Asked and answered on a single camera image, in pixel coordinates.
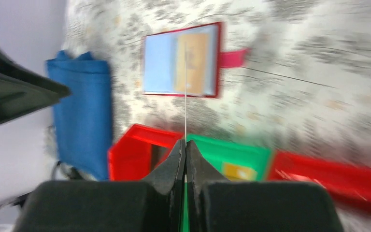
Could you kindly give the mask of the red leather card holder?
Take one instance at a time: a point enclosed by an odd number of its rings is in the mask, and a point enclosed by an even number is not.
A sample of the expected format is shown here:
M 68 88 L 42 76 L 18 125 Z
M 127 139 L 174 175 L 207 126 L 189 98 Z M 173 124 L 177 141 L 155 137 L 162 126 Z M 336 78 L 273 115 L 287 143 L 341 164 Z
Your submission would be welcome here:
M 217 98 L 220 70 L 244 63 L 249 48 L 222 51 L 222 22 L 147 35 L 143 93 Z

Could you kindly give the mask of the thin card edge-on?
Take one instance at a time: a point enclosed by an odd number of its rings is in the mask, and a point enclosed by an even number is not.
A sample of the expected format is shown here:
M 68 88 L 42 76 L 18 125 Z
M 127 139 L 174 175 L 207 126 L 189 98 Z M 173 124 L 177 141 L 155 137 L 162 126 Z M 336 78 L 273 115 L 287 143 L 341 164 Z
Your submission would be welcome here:
M 187 142 L 187 43 L 184 43 L 184 59 L 185 59 L 185 71 L 184 71 L 184 77 L 185 77 L 185 89 L 184 89 L 184 140 L 185 143 Z

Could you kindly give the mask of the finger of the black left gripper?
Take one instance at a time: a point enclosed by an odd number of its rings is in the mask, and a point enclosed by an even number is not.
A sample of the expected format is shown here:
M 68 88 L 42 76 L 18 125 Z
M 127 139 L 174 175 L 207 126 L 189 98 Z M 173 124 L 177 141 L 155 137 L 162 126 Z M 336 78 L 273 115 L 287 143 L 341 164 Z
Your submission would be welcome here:
M 25 80 L 0 74 L 0 125 L 52 106 L 60 99 L 60 83 L 34 74 Z
M 46 107 L 71 94 L 68 87 L 16 64 L 0 51 L 0 100 Z

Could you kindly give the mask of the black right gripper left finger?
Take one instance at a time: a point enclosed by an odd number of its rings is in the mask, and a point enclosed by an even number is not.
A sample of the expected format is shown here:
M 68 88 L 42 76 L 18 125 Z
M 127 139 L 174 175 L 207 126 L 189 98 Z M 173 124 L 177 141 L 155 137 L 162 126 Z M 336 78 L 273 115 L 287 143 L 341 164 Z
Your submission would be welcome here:
M 185 141 L 137 181 L 47 181 L 27 198 L 16 232 L 178 232 Z

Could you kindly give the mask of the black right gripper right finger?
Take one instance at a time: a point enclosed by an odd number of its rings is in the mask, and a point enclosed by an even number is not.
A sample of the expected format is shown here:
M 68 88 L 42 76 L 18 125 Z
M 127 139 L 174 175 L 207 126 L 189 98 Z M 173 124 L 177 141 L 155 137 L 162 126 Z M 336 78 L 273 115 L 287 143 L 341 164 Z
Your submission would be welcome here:
M 332 199 L 319 185 L 295 181 L 231 181 L 193 141 L 186 144 L 191 232 L 341 232 Z

